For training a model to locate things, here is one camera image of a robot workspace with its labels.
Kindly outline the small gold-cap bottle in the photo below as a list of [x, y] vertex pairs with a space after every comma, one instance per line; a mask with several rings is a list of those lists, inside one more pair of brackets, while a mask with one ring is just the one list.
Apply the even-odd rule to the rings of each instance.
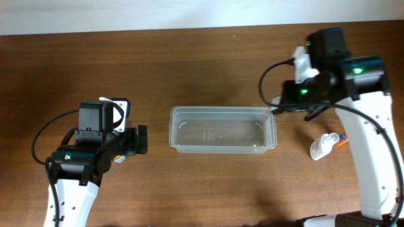
[[122, 163], [125, 159], [126, 159], [125, 156], [123, 156], [123, 155], [118, 155], [118, 156], [116, 156], [116, 157], [114, 158], [114, 162], [115, 162], [115, 163]]

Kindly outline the white squeeze bottle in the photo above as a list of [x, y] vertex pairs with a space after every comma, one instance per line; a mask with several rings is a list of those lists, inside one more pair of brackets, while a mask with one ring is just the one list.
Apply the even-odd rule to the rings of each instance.
[[310, 155], [314, 161], [317, 161], [332, 150], [332, 147], [340, 140], [337, 133], [332, 132], [330, 134], [323, 134], [321, 137], [316, 139], [310, 147]]

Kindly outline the orange tube white cap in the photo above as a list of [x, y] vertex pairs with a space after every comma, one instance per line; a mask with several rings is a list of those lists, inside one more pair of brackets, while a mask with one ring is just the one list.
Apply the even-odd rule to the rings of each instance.
[[344, 132], [344, 133], [342, 133], [342, 134], [340, 134], [339, 135], [339, 141], [337, 142], [337, 146], [342, 146], [342, 145], [344, 145], [345, 143], [347, 143], [348, 142], [348, 136], [347, 136], [347, 134]]

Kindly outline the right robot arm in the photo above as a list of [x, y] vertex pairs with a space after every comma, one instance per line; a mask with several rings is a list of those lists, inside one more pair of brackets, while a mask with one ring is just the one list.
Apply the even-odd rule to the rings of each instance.
[[343, 30], [307, 36], [287, 64], [295, 78], [284, 82], [272, 113], [304, 112], [306, 120], [334, 109], [348, 137], [360, 189], [360, 211], [313, 216], [302, 226], [402, 226], [403, 158], [392, 119], [391, 86], [378, 56], [353, 57]]

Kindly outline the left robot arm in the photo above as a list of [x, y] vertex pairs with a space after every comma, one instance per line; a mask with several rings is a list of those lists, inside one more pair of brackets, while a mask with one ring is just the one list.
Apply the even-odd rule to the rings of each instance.
[[81, 103], [77, 113], [78, 126], [45, 161], [45, 226], [85, 226], [104, 173], [114, 162], [148, 151], [147, 127], [126, 127], [128, 99], [101, 97]]

